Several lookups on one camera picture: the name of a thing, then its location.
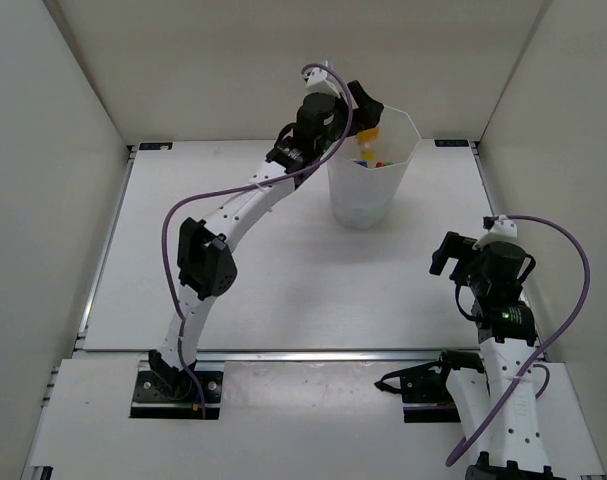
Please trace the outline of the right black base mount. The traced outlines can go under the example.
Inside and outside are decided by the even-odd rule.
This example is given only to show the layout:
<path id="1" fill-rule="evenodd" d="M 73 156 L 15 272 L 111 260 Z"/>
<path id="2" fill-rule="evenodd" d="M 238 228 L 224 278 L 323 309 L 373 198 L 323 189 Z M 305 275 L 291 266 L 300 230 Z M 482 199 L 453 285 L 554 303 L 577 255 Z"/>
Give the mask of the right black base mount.
<path id="1" fill-rule="evenodd" d="M 444 350 L 437 360 L 389 372 L 374 386 L 381 392 L 401 396 L 406 424 L 459 423 L 446 380 L 454 371 L 463 369 L 485 372 L 478 353 Z"/>

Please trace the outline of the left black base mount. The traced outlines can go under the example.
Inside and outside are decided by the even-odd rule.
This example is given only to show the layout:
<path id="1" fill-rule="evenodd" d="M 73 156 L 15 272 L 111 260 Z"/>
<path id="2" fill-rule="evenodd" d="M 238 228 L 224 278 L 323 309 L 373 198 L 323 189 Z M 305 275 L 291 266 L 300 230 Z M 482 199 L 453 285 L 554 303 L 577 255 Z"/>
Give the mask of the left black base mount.
<path id="1" fill-rule="evenodd" d="M 146 361 L 141 361 L 132 392 L 129 417 L 155 420 L 218 420 L 221 412 L 224 382 L 222 362 L 199 362 L 195 375 L 204 398 L 190 376 L 180 381 L 171 392 L 168 386 L 152 372 Z"/>

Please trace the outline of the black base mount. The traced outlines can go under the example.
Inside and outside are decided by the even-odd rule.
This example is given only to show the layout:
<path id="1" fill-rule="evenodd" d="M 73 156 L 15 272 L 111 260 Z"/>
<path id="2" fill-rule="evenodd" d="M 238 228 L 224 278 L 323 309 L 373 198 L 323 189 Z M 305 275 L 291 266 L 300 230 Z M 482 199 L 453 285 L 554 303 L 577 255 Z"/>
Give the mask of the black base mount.
<path id="1" fill-rule="evenodd" d="M 478 353 L 444 350 L 437 360 L 389 372 L 374 386 L 381 392 L 401 396 L 406 424 L 459 423 L 446 380 L 454 371 L 463 369 L 485 372 Z"/>
<path id="2" fill-rule="evenodd" d="M 190 376 L 180 381 L 171 392 L 168 386 L 152 372 L 146 361 L 141 361 L 132 392 L 129 417 L 155 420 L 218 420 L 221 412 L 224 382 L 222 362 L 199 362 L 195 375 L 204 398 Z"/>

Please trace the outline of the left black table label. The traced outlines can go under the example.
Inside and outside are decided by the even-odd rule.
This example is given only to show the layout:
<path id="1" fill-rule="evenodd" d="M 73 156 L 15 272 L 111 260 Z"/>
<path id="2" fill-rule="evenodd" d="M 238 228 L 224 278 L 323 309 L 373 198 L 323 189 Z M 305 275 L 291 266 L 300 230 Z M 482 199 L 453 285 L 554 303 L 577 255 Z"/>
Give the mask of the left black table label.
<path id="1" fill-rule="evenodd" d="M 141 142 L 139 151 L 167 151 L 173 148 L 172 142 Z"/>

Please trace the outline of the white plastic bin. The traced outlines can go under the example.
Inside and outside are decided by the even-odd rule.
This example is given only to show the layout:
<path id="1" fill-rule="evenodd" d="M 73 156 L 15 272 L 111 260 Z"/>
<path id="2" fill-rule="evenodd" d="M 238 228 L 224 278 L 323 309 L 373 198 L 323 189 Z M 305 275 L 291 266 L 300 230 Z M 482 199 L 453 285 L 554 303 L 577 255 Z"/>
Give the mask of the white plastic bin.
<path id="1" fill-rule="evenodd" d="M 330 205 L 345 227 L 369 229 L 386 214 L 420 142 L 420 133 L 409 113 L 386 105 L 378 125 L 376 157 L 367 168 L 355 136 L 344 141 L 327 162 Z M 377 162 L 394 165 L 375 168 Z"/>

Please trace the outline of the black table label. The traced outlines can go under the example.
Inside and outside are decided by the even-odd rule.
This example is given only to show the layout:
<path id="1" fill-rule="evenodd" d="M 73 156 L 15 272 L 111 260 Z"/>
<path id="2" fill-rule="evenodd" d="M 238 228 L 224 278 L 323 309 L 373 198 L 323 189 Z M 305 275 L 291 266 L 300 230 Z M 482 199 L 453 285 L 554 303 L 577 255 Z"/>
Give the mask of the black table label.
<path id="1" fill-rule="evenodd" d="M 167 151 L 173 148 L 172 142 L 141 142 L 139 151 Z"/>
<path id="2" fill-rule="evenodd" d="M 469 142 L 465 139 L 435 139 L 435 146 L 439 148 L 465 148 Z"/>

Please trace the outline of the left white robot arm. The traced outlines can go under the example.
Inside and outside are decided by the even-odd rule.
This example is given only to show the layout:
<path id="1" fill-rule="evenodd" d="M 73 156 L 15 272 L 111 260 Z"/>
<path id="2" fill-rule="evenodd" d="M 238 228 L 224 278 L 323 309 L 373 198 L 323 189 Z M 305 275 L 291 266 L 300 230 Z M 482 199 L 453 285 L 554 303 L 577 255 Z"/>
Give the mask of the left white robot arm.
<path id="1" fill-rule="evenodd" d="M 201 400 L 194 367 L 205 321 L 215 300 L 236 280 L 233 252 L 242 237 L 318 168 L 329 148 L 379 124 L 384 106 L 359 82 L 347 96 L 309 93 L 242 191 L 201 220 L 179 228 L 176 275 L 168 274 L 175 312 L 160 347 L 148 354 L 157 389 L 171 401 Z"/>

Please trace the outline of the right black table label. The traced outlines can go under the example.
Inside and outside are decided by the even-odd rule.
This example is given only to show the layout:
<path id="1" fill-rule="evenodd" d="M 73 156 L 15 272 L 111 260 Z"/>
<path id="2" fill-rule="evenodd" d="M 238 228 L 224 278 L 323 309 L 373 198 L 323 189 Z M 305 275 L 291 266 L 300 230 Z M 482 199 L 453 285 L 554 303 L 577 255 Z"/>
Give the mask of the right black table label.
<path id="1" fill-rule="evenodd" d="M 465 139 L 435 139 L 435 146 L 439 148 L 465 148 L 469 142 Z"/>

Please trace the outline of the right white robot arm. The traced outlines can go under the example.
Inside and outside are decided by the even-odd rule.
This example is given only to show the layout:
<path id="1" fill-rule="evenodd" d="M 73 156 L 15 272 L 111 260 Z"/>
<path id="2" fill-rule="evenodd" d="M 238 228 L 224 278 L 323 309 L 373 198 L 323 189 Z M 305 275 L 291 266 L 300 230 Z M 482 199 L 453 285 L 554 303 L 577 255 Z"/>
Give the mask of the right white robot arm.
<path id="1" fill-rule="evenodd" d="M 553 479 L 532 380 L 534 316 L 521 299 L 536 262 L 514 243 L 455 232 L 433 253 L 430 273 L 440 275 L 449 260 L 456 262 L 450 275 L 455 288 L 468 288 L 474 297 L 465 317 L 477 327 L 480 351 L 445 352 L 443 368 L 432 375 L 433 390 L 454 401 L 464 431 L 446 464 L 467 458 L 468 479 Z"/>

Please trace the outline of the yellow label clear bottle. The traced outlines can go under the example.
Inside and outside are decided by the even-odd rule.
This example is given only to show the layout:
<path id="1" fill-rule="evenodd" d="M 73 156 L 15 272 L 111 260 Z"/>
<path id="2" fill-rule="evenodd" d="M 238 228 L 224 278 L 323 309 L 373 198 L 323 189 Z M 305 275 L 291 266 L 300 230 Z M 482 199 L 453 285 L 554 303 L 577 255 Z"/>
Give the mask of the yellow label clear bottle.
<path id="1" fill-rule="evenodd" d="M 362 130 L 356 134 L 355 139 L 359 149 L 360 158 L 364 162 L 372 162 L 376 157 L 376 142 L 379 138 L 379 128 Z"/>

